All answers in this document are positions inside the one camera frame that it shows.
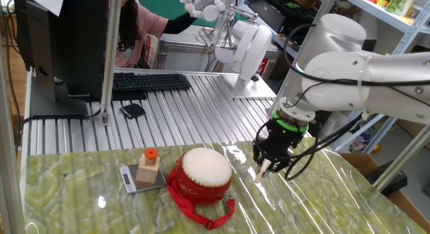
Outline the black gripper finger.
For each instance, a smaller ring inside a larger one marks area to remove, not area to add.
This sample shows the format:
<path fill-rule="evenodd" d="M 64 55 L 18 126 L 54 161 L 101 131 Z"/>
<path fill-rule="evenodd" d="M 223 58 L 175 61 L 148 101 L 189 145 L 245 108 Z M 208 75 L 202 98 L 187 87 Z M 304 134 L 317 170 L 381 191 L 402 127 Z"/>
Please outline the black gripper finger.
<path fill-rule="evenodd" d="M 253 161 L 257 165 L 256 173 L 267 173 L 267 167 L 263 167 L 263 163 L 267 158 L 266 140 L 255 139 L 253 141 Z"/>
<path fill-rule="evenodd" d="M 289 157 L 269 156 L 267 157 L 267 160 L 269 160 L 269 167 L 267 168 L 267 172 L 277 173 L 285 169 L 286 167 L 288 167 L 292 163 L 293 157 L 292 156 L 289 156 Z"/>

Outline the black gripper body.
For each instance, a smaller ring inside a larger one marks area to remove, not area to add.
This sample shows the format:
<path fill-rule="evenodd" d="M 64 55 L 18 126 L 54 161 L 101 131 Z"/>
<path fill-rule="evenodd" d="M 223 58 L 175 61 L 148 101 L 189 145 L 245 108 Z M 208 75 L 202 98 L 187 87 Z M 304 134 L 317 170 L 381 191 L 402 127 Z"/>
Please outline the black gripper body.
<path fill-rule="evenodd" d="M 272 118 L 267 122 L 268 132 L 266 140 L 267 153 L 265 157 L 289 157 L 288 149 L 296 148 L 302 140 L 307 126 L 300 126 L 298 122 L 290 125 L 287 120 Z"/>

